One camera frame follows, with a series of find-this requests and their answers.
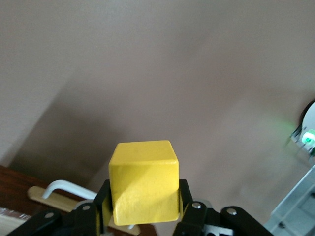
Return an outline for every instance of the dark wood surface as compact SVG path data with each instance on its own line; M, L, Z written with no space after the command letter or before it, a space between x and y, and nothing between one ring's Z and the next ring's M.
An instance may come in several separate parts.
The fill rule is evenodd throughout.
M47 183L20 172L11 170L0 165L0 207L18 211L27 215L35 215L48 207L44 204L34 202L27 196L27 191L33 186L46 188ZM58 193L81 201L82 198L75 195L57 190ZM139 236L156 236L156 231L153 225L139 225L141 234ZM109 231L114 232L115 236L128 236L129 234L109 228Z

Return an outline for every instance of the wooden block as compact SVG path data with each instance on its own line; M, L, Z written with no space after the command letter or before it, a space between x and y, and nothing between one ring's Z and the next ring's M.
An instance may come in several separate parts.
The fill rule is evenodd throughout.
M116 225L178 219L179 163L169 141L118 144L109 176Z
M42 196L45 190L46 189L44 188L33 186L28 190L28 197L34 201L49 205L65 212L71 212L78 203L77 201L58 193L51 193L47 199L44 199Z

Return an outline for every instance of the wall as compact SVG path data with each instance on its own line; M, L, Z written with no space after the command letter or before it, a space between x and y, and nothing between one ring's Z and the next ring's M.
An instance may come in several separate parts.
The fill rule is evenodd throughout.
M195 197L261 222L309 168L285 143L315 96L314 2L0 11L1 164L97 191L116 143L168 139Z

